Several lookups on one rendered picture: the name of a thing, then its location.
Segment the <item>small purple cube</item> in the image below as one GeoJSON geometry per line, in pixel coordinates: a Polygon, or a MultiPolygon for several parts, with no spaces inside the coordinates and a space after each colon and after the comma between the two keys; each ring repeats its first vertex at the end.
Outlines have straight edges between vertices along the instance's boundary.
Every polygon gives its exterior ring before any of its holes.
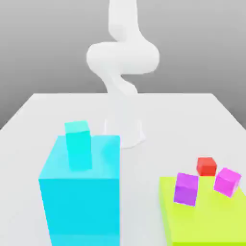
{"type": "Polygon", "coordinates": [[[176,177],[173,201],[189,206],[196,205],[199,177],[179,172],[176,177]]]}

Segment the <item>small red cube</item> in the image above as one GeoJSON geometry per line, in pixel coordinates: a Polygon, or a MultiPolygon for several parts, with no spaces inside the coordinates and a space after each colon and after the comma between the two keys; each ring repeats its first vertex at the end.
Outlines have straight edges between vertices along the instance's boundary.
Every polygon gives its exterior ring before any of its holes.
{"type": "Polygon", "coordinates": [[[217,164],[212,157],[199,157],[197,159],[197,172],[200,176],[215,176],[217,164]]]}

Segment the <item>small magenta cube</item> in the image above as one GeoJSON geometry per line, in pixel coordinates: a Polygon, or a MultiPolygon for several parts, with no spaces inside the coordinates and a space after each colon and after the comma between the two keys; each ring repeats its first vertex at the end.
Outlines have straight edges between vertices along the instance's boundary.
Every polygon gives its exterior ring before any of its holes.
{"type": "Polygon", "coordinates": [[[214,190],[232,197],[238,188],[242,175],[228,168],[223,168],[216,176],[214,190]]]}

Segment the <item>tall turquoise block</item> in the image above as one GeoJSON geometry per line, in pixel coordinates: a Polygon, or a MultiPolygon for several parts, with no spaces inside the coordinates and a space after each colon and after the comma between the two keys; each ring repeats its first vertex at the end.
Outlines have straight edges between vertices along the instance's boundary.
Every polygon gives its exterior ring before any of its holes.
{"type": "Polygon", "coordinates": [[[92,169],[91,133],[88,122],[75,121],[64,125],[70,169],[92,169]]]}

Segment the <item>large cyan box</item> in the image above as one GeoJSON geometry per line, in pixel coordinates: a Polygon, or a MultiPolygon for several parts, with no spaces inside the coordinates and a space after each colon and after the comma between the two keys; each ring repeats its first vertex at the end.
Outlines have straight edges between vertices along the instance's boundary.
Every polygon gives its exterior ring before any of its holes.
{"type": "Polygon", "coordinates": [[[51,246],[120,246],[120,138],[94,135],[92,168],[72,171],[59,136],[39,186],[51,246]]]}

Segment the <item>large yellow-green box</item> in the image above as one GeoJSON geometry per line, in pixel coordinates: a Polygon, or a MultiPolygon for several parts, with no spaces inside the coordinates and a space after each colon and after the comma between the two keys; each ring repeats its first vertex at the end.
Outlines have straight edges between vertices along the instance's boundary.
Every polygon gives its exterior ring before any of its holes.
{"type": "Polygon", "coordinates": [[[214,177],[199,179],[196,205],[173,201],[175,177],[160,177],[159,200],[167,246],[246,246],[246,196],[213,189],[214,177]]]}

